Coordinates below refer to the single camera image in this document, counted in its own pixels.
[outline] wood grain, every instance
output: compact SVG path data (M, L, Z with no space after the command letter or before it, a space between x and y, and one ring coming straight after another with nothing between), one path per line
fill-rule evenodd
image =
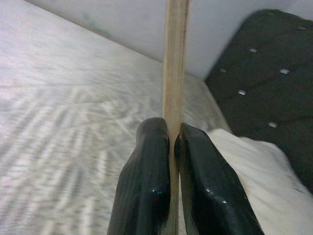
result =
M165 28L163 74L163 115L170 139L171 204L168 234L178 232L179 173L175 162L174 143L179 134L182 113L185 49L189 0L168 0Z

